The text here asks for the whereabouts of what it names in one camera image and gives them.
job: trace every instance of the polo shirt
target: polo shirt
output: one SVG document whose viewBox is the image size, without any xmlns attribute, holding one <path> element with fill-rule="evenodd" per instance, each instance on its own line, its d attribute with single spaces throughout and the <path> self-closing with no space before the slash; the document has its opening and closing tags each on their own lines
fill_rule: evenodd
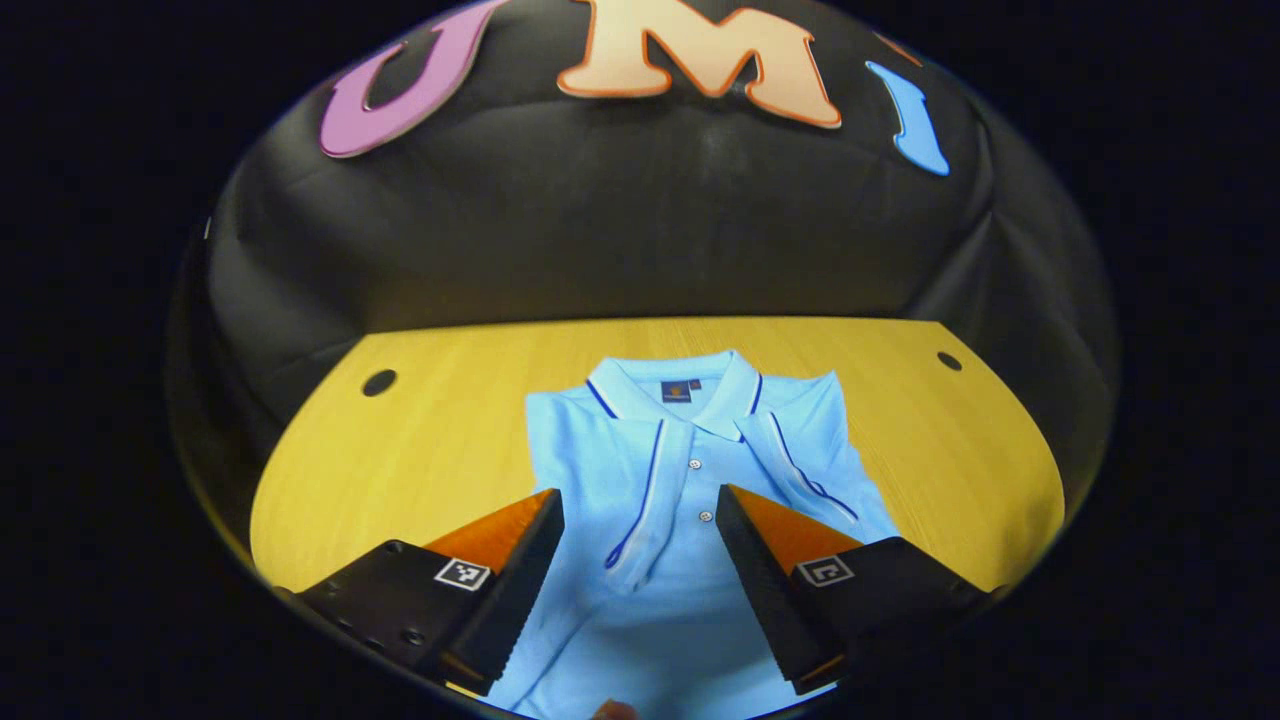
<svg viewBox="0 0 1280 720">
<path fill-rule="evenodd" d="M 535 492 L 564 532 L 488 702 L 539 720 L 605 700 L 645 720 L 737 720 L 796 696 L 714 523 L 737 484 L 864 543 L 897 534 L 849 442 L 835 373 L 762 375 L 739 352 L 604 359 L 526 398 Z"/>
</svg>

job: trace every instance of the orange letter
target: orange letter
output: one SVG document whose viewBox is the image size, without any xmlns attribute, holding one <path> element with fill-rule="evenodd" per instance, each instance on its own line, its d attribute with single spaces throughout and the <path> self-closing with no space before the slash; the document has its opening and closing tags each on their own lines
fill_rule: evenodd
<svg viewBox="0 0 1280 720">
<path fill-rule="evenodd" d="M 813 36 L 795 23 L 742 8 L 714 24 L 680 0 L 575 1 L 591 4 L 591 27 L 582 64 L 559 76 L 568 95 L 646 97 L 669 90 L 671 73 L 649 64 L 646 37 L 653 37 L 703 95 L 724 95 L 755 58 L 756 79 L 746 86 L 753 102 L 820 128 L 840 127 L 840 110 L 809 51 Z"/>
</svg>

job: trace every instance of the blue letter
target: blue letter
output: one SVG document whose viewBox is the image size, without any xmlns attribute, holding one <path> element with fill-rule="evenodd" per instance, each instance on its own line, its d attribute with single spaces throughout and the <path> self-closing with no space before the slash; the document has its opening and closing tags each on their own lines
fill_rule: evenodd
<svg viewBox="0 0 1280 720">
<path fill-rule="evenodd" d="M 933 122 L 924 109 L 924 94 L 920 88 L 883 65 L 868 60 L 867 67 L 884 81 L 884 87 L 893 99 L 893 108 L 897 109 L 897 122 L 901 126 L 901 132 L 893 136 L 897 151 L 931 173 L 948 174 L 951 165 L 938 147 L 938 137 L 933 133 Z"/>
</svg>

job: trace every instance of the yellow table surface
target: yellow table surface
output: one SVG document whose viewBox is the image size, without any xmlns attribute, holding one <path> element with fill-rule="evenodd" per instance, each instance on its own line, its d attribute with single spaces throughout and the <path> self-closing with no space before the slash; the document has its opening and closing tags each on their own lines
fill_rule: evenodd
<svg viewBox="0 0 1280 720">
<path fill-rule="evenodd" d="M 850 442 L 905 538 L 984 591 L 1016 582 L 1062 524 L 1062 487 L 1012 392 L 937 323 L 662 318 L 471 325 L 364 337 L 285 429 L 251 547 L 303 591 L 388 538 L 425 544 L 527 497 L 525 396 L 581 386 L 603 357 L 737 350 L 771 375 L 835 370 Z M 938 352 L 963 369 L 942 364 Z M 366 397 L 365 382 L 396 382 Z"/>
</svg>

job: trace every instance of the shirt collar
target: shirt collar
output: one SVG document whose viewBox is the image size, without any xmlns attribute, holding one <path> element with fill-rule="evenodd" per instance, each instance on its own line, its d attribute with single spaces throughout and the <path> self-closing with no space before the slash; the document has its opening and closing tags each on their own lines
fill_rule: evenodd
<svg viewBox="0 0 1280 720">
<path fill-rule="evenodd" d="M 636 380 L 719 378 L 719 387 L 696 416 L 685 420 L 641 389 Z M 724 439 L 741 441 L 733 420 L 755 413 L 763 378 L 735 350 L 675 360 L 605 357 L 586 380 L 611 418 L 622 420 L 689 421 Z"/>
</svg>

